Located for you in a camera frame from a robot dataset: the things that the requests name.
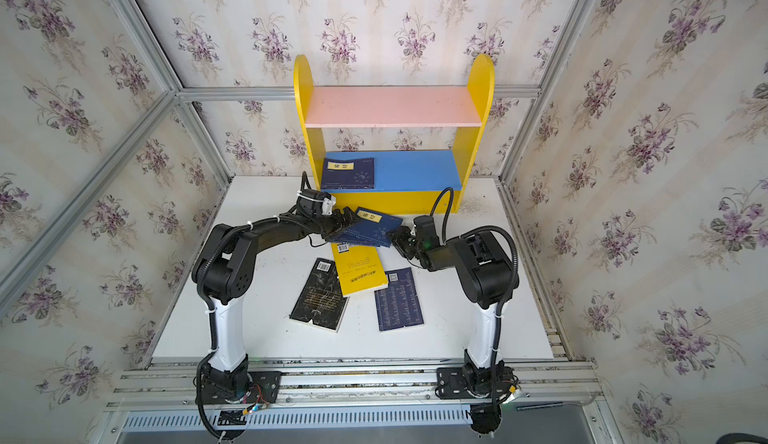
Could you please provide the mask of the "navy book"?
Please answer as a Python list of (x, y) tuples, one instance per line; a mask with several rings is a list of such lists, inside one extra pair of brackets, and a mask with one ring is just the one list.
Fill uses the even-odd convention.
[(403, 224), (403, 219), (378, 211), (359, 207), (359, 218), (346, 231), (357, 239), (367, 240), (378, 247), (390, 247), (394, 232)]
[(326, 158), (322, 165), (323, 190), (371, 190), (375, 188), (375, 160)]
[(370, 241), (355, 237), (353, 235), (341, 234), (328, 239), (332, 244), (345, 244), (349, 246), (374, 246)]

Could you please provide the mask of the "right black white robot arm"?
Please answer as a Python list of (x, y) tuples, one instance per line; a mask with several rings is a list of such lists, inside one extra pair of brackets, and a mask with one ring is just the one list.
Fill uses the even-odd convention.
[(519, 256), (510, 233), (484, 225), (453, 238), (434, 217), (419, 216), (412, 226), (388, 233), (401, 257), (428, 272), (453, 269), (469, 302), (476, 305), (473, 334), (465, 350), (466, 374), (476, 382), (500, 373), (500, 341), (504, 307), (520, 285)]

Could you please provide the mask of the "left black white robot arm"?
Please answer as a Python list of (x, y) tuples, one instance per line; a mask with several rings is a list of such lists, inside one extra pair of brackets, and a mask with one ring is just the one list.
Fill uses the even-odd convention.
[(339, 210), (335, 204), (328, 193), (301, 190), (286, 212), (212, 229), (191, 273), (209, 319), (211, 350), (204, 367), (226, 376), (247, 369), (243, 296), (252, 285), (258, 255), (313, 235), (328, 240), (360, 221), (350, 208)]

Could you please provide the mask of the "yellow paperback book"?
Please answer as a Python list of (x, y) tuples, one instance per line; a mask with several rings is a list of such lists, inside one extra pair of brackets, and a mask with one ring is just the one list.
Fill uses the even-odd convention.
[(388, 286), (389, 280), (375, 247), (333, 244), (332, 252), (344, 297)]

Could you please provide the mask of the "dark blue text-covered book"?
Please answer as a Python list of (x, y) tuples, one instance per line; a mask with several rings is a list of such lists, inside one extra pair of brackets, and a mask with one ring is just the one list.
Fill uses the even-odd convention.
[(374, 292), (379, 331), (423, 325), (424, 317), (412, 270), (404, 268), (389, 271), (387, 278), (387, 287)]

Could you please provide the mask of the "black paperback book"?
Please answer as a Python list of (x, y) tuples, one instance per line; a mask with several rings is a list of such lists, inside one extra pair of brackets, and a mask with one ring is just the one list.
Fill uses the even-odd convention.
[(331, 332), (339, 330), (348, 298), (342, 294), (336, 264), (318, 258), (289, 314), (289, 319)]

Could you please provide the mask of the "yellow pink blue bookshelf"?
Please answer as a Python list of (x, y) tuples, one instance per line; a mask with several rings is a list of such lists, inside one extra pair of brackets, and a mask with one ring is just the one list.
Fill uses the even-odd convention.
[[(339, 87), (315, 85), (306, 56), (295, 59), (294, 96), (311, 172), (321, 187), (326, 158), (375, 160), (375, 188), (335, 190), (339, 208), (359, 207), (392, 215), (421, 215), (432, 208), (460, 210), (494, 100), (495, 68), (476, 57), (468, 83), (459, 86)], [(448, 150), (331, 152), (329, 130), (451, 129)]]

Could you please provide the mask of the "white ventilation grille strip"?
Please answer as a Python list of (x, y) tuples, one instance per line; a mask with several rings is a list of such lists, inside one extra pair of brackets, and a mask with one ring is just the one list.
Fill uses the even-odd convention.
[[(470, 407), (450, 405), (394, 405), (361, 407), (275, 408), (248, 415), (212, 410), (209, 424), (217, 431), (346, 429), (370, 427), (468, 425)], [(195, 410), (133, 411), (122, 427), (125, 433), (203, 431)]]

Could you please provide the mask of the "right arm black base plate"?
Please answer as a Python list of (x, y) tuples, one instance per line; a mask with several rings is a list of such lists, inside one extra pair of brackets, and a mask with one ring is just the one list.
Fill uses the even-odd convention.
[(494, 378), (491, 368), (474, 368), (470, 364), (438, 368), (436, 375), (435, 395), (442, 400), (485, 399), (494, 391), (496, 398), (503, 401), (519, 388), (514, 370), (502, 362), (497, 365)]

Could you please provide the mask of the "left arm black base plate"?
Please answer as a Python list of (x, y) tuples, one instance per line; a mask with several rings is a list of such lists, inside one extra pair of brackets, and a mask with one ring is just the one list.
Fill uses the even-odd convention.
[(282, 374), (278, 371), (219, 372), (205, 367), (200, 376), (193, 379), (196, 388), (196, 404), (202, 405), (253, 405), (274, 404), (280, 389)]

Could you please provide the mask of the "aluminium mounting rail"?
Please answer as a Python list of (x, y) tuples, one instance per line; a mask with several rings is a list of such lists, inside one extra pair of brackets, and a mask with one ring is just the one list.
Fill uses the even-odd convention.
[[(249, 369), (281, 374), (277, 408), (378, 404), (426, 405), (436, 400), (437, 370), (457, 360), (256, 361)], [(590, 362), (511, 362), (523, 403), (590, 403), (605, 396)], [(124, 371), (106, 396), (108, 410), (191, 410), (195, 390), (192, 363), (152, 365)]]

